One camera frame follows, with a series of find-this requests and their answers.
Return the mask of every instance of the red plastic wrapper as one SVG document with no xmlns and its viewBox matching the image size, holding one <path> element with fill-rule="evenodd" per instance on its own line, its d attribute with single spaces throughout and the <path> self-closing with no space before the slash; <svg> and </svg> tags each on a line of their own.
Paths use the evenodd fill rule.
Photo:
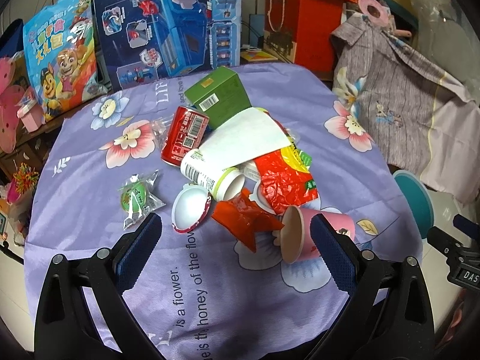
<svg viewBox="0 0 480 360">
<path fill-rule="evenodd" d="M 300 206 L 318 198 L 317 185 L 292 144 L 255 158 L 260 173 L 260 192 L 277 215 L 288 206 Z"/>
<path fill-rule="evenodd" d="M 162 148 L 162 160 L 179 167 L 183 157 L 200 146 L 208 120 L 209 117 L 205 114 L 187 107 L 178 107 Z"/>
<path fill-rule="evenodd" d="M 218 202 L 212 218 L 227 228 L 232 235 L 253 253 L 257 251 L 255 233 L 281 230 L 283 224 L 249 199 L 250 191 L 244 188 L 234 198 Z"/>
</svg>

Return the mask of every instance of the pink paper cup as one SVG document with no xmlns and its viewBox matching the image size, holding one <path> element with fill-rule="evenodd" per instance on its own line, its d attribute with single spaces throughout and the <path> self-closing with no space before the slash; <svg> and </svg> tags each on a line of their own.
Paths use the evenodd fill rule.
<svg viewBox="0 0 480 360">
<path fill-rule="evenodd" d="M 310 222 L 316 214 L 323 214 L 337 232 L 354 239 L 355 224 L 348 215 L 289 206 L 282 218 L 284 227 L 280 230 L 280 250 L 286 263 L 320 257 L 310 236 Z"/>
</svg>

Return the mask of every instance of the blue gripper pad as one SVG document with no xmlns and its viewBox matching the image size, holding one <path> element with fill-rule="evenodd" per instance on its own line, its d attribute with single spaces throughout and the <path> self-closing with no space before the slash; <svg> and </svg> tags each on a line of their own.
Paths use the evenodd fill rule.
<svg viewBox="0 0 480 360">
<path fill-rule="evenodd" d="M 131 235 L 128 249 L 119 256 L 115 267 L 116 287 L 119 293 L 131 290 L 162 235 L 162 220 L 149 214 L 140 227 Z"/>
<path fill-rule="evenodd" d="M 335 238 L 332 226 L 322 220 L 323 215 L 315 215 L 310 222 L 310 236 L 323 257 L 333 280 L 341 291 L 353 295 L 357 287 L 355 266 Z"/>
<path fill-rule="evenodd" d="M 480 239 L 480 226 L 460 214 L 453 217 L 453 226 L 474 240 Z"/>
</svg>

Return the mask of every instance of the orange plastic packaging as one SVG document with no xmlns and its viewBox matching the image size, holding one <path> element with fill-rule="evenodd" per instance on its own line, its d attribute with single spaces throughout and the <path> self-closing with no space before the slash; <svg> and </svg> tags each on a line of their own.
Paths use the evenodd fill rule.
<svg viewBox="0 0 480 360">
<path fill-rule="evenodd" d="M 234 198 L 218 202 L 212 218 L 227 228 L 233 236 L 253 253 L 257 251 L 255 234 L 259 231 L 281 230 L 283 224 L 249 199 L 250 191 L 244 188 Z"/>
<path fill-rule="evenodd" d="M 301 206 L 318 198 L 314 178 L 303 163 L 299 150 L 291 145 L 255 158 L 261 177 L 260 192 L 277 215 L 288 206 Z"/>
</svg>

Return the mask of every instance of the pink flower print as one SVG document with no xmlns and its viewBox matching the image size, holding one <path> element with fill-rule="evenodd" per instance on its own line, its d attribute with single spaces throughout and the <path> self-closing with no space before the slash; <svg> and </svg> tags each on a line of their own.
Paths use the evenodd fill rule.
<svg viewBox="0 0 480 360">
<path fill-rule="evenodd" d="M 154 135 L 148 120 L 132 123 L 123 135 L 102 146 L 99 150 L 107 150 L 106 166 L 111 169 L 124 165 L 130 156 L 146 158 L 155 150 Z"/>
<path fill-rule="evenodd" d="M 338 100 L 334 101 L 333 108 L 338 116 L 334 116 L 325 122 L 325 128 L 330 134 L 340 139 L 349 139 L 350 145 L 355 150 L 366 152 L 371 150 L 371 136 L 358 123 L 356 117 L 350 114 L 349 111 Z"/>
</svg>

